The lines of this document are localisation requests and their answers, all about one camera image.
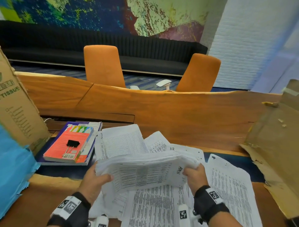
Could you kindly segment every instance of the book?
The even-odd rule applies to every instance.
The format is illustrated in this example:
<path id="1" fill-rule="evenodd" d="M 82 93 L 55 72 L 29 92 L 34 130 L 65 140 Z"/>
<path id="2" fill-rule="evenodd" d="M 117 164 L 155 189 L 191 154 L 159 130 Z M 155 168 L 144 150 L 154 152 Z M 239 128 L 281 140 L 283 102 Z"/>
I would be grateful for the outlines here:
<path id="1" fill-rule="evenodd" d="M 89 126 L 70 125 L 44 153 L 44 159 L 57 162 L 76 162 L 94 129 Z M 70 141 L 79 142 L 69 145 Z"/>
<path id="2" fill-rule="evenodd" d="M 85 145 L 83 152 L 78 158 L 77 162 L 54 162 L 54 161 L 46 161 L 43 158 L 44 153 L 52 146 L 52 144 L 61 136 L 61 134 L 70 126 L 70 125 L 78 125 L 78 126 L 91 126 L 94 128 L 94 132 Z M 49 141 L 43 146 L 41 151 L 35 156 L 37 162 L 39 162 L 42 166 L 87 166 L 89 161 L 93 156 L 95 138 L 97 136 L 98 131 L 102 130 L 102 122 L 73 122 L 68 121 L 64 127 L 60 130 L 56 137 L 52 137 Z"/>

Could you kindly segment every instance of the colorful mural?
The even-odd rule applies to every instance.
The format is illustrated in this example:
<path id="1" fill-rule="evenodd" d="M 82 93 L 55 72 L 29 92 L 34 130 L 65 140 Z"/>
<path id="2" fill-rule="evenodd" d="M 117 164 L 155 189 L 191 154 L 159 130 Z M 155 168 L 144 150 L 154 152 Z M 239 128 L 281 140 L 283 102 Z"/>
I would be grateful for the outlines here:
<path id="1" fill-rule="evenodd" d="M 5 20 L 199 42 L 208 0 L 0 0 Z"/>

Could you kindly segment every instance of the paper stack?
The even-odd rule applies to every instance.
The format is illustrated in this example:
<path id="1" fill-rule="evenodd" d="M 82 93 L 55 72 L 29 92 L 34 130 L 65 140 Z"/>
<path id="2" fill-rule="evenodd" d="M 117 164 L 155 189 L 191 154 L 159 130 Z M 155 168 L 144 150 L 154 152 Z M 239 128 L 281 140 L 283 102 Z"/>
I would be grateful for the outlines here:
<path id="1" fill-rule="evenodd" d="M 171 144 L 159 131 L 143 140 L 138 125 L 99 132 L 95 152 L 96 174 L 114 180 L 102 187 L 90 217 L 106 214 L 121 220 L 121 227 L 179 227 L 178 206 L 194 206 L 183 169 L 202 163 L 232 215 L 243 226 L 262 226 L 249 174 L 216 155 L 206 163 L 202 150 Z"/>

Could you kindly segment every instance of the blue carpet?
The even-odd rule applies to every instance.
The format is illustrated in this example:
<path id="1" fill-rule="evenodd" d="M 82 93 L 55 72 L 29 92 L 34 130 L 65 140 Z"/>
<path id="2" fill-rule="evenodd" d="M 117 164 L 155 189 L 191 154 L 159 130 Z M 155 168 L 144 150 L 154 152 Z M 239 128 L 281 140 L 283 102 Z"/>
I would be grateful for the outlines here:
<path id="1" fill-rule="evenodd" d="M 11 66 L 16 71 L 21 72 L 35 72 L 35 73 L 44 73 L 44 74 L 53 74 L 61 76 L 70 76 L 82 80 L 86 80 L 85 68 L 81 67 L 68 67 L 68 66 L 56 66 L 56 65 L 46 65 L 46 64 L 34 64 L 34 63 L 20 63 L 20 62 L 11 62 Z M 164 79 L 170 79 L 170 90 L 175 91 L 177 85 L 179 84 L 180 77 L 163 77 L 162 75 L 148 75 L 140 73 L 138 75 L 126 74 L 123 75 L 125 79 L 125 84 L 127 88 L 130 88 L 132 85 L 136 85 L 140 90 L 155 90 L 161 91 L 165 90 L 165 87 L 158 87 L 156 84 Z M 212 88 L 211 92 L 225 92 L 225 91 L 236 91 L 238 89 L 231 88 Z"/>

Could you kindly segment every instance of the barcode sticker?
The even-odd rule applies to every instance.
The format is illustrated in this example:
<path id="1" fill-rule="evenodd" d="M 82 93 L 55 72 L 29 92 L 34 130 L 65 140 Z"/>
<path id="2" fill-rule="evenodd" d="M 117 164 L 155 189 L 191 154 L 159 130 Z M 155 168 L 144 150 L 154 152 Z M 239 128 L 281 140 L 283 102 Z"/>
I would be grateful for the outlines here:
<path id="1" fill-rule="evenodd" d="M 75 159 L 75 154 L 65 154 L 64 159 Z"/>

